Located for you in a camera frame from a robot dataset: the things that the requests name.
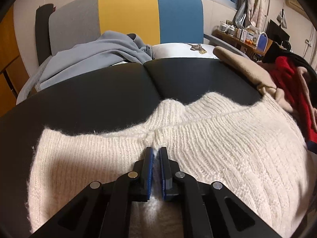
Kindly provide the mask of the white knit sweater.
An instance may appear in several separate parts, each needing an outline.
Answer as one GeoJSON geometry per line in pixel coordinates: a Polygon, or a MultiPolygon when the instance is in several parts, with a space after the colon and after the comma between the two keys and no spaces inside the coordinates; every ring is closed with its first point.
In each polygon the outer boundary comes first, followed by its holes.
{"type": "Polygon", "coordinates": [[[293,118],[270,95],[242,106],[212,92],[189,105],[166,99],[144,123],[119,132],[45,129],[29,179],[31,230],[90,182],[130,171],[147,147],[166,147],[200,182],[222,182],[282,237],[292,236],[308,209],[316,165],[293,118]]]}

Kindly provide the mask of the beige garment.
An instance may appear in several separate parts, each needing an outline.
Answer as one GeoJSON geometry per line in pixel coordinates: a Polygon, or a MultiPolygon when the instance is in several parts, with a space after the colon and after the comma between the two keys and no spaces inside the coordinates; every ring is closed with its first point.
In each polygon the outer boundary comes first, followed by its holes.
{"type": "Polygon", "coordinates": [[[221,61],[245,75],[245,77],[257,87],[257,90],[262,95],[265,95],[266,93],[270,94],[286,112],[296,112],[287,101],[284,90],[277,87],[270,74],[264,68],[250,59],[237,55],[220,46],[217,46],[213,50],[213,54],[221,61]]]}

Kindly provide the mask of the orange wooden wardrobe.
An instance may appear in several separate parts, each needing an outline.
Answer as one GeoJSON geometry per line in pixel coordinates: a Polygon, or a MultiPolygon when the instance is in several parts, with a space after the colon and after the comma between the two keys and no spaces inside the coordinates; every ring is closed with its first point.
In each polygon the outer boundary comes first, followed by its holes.
{"type": "Polygon", "coordinates": [[[15,107],[18,94],[29,79],[14,31],[13,7],[1,21],[1,115],[15,107]]]}

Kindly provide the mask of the red garment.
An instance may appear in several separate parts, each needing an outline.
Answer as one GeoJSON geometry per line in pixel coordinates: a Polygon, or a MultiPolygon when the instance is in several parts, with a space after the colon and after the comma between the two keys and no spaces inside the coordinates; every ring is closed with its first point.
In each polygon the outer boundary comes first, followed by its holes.
{"type": "Polygon", "coordinates": [[[316,153],[316,108],[309,99],[305,78],[287,57],[277,57],[274,67],[269,70],[274,83],[285,93],[285,98],[298,113],[303,136],[309,151],[316,153]]]}

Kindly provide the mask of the light grey-blue garment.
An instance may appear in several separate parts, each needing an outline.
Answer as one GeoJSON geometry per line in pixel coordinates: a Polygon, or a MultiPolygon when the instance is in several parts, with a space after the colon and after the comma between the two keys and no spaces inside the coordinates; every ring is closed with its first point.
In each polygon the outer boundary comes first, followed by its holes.
{"type": "Polygon", "coordinates": [[[134,34],[104,32],[97,40],[49,56],[24,84],[16,104],[27,99],[33,87],[46,89],[62,81],[115,64],[152,60],[152,47],[134,34]]]}

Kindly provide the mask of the bunch of keys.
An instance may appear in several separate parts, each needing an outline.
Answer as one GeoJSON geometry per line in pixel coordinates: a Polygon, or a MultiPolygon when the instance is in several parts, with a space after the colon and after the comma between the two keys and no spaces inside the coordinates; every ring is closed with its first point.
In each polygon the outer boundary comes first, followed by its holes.
{"type": "Polygon", "coordinates": [[[207,51],[201,46],[201,44],[189,44],[192,51],[198,51],[200,54],[206,54],[207,51]]]}

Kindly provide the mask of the white pillow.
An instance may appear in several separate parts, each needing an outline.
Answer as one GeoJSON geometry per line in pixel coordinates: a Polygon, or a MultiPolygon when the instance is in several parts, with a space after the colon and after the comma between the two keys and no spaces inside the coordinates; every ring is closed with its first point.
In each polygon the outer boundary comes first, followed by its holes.
{"type": "Polygon", "coordinates": [[[218,59],[213,54],[214,46],[201,44],[207,51],[206,54],[200,54],[198,51],[192,51],[189,43],[166,43],[152,46],[153,59],[166,59],[166,58],[207,58],[218,59]]]}

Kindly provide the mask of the cluttered wooden desk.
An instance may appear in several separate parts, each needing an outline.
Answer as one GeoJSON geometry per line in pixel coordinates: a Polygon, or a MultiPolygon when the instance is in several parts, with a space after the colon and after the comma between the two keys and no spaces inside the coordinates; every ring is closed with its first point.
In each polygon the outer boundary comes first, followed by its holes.
{"type": "Polygon", "coordinates": [[[238,29],[227,22],[220,22],[212,31],[212,35],[230,44],[249,58],[262,58],[273,41],[264,32],[257,29],[238,29]]]}

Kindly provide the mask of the black computer monitor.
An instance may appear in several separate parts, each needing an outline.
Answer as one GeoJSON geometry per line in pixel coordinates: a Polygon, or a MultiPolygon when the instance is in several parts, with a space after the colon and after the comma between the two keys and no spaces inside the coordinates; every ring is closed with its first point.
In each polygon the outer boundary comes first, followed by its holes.
{"type": "Polygon", "coordinates": [[[270,20],[268,26],[266,27],[266,34],[269,39],[276,42],[280,46],[287,44],[290,46],[290,36],[273,20],[270,20]]]}

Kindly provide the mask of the grey yellow blue headboard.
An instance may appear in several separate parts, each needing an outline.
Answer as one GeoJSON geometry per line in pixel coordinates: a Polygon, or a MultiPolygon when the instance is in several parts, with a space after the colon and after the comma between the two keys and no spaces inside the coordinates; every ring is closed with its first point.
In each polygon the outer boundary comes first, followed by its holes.
{"type": "Polygon", "coordinates": [[[145,44],[201,44],[201,0],[74,0],[59,9],[52,3],[36,10],[35,43],[39,63],[105,31],[135,33],[145,44]]]}

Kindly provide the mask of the wall air conditioner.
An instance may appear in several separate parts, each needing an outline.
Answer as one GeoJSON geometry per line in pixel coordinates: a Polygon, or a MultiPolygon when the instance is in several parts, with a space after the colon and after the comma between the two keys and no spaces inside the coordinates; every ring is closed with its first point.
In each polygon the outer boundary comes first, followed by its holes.
{"type": "Polygon", "coordinates": [[[306,12],[305,10],[302,8],[302,6],[298,3],[297,0],[285,0],[285,4],[291,8],[292,10],[298,12],[301,15],[305,15],[306,12]]]}

